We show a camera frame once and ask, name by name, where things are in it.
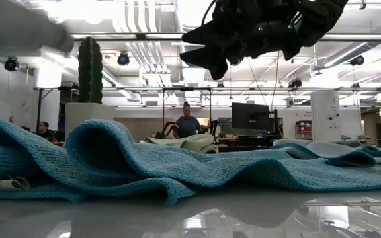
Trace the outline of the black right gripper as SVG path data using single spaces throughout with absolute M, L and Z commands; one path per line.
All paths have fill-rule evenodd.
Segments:
M 218 0 L 212 20 L 181 37 L 205 47 L 185 51 L 180 58 L 208 70 L 213 80 L 226 74 L 227 59 L 281 51 L 289 60 L 300 52 L 301 18 L 295 0 Z

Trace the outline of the teal blue microfiber towel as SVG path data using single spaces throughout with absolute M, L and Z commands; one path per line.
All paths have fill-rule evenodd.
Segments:
M 0 192 L 0 199 L 132 196 L 163 190 L 167 204 L 233 179 L 308 192 L 381 189 L 381 175 L 295 159 L 278 149 L 203 154 L 136 143 L 120 122 L 80 123 L 63 147 L 0 119 L 0 179 L 22 177 L 30 190 Z

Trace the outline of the light blue microfiber towel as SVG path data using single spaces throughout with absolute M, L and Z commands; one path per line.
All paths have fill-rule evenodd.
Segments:
M 327 159 L 337 167 L 373 167 L 381 164 L 381 148 L 359 141 L 308 141 L 280 139 L 271 149 L 286 152 L 295 159 Z

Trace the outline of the pale green microfiber towel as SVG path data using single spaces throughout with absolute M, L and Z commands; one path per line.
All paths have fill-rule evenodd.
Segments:
M 146 138 L 146 143 L 153 143 L 157 145 L 165 145 L 171 147 L 178 147 L 189 151 L 199 152 L 203 154 L 219 153 L 218 146 L 214 144 L 215 137 L 211 134 L 195 134 L 180 139 L 156 139 Z

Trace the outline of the black monitor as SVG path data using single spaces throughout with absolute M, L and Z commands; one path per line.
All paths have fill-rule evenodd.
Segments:
M 247 103 L 232 103 L 232 128 L 267 130 L 273 128 L 268 106 Z

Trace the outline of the person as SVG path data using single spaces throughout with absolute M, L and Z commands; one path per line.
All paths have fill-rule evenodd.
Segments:
M 173 128 L 173 137 L 175 139 L 185 138 L 195 135 L 201 131 L 200 122 L 191 115 L 191 106 L 188 102 L 183 105 L 183 115 L 178 118 Z
M 39 123 L 38 131 L 36 134 L 48 140 L 49 142 L 52 142 L 52 143 L 57 142 L 54 132 L 49 129 L 49 123 L 45 121 L 41 121 Z

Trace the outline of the green cactus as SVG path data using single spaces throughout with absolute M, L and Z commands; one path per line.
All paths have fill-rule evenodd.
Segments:
M 101 48 L 91 37 L 81 41 L 78 55 L 79 102 L 102 103 L 103 63 Z

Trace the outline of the red storage shelf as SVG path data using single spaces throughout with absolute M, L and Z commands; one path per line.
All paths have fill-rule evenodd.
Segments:
M 310 120 L 300 120 L 296 122 L 295 138 L 312 140 L 312 122 Z

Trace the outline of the white kiosk column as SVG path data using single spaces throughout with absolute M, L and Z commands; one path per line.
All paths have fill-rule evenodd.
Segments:
M 341 113 L 338 91 L 311 93 L 312 135 L 314 141 L 341 140 Z

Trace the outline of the white hexagonal plant pot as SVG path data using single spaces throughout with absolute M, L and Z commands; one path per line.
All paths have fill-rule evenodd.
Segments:
M 114 106 L 97 103 L 71 102 L 65 105 L 65 137 L 80 123 L 86 120 L 112 120 L 115 114 Z

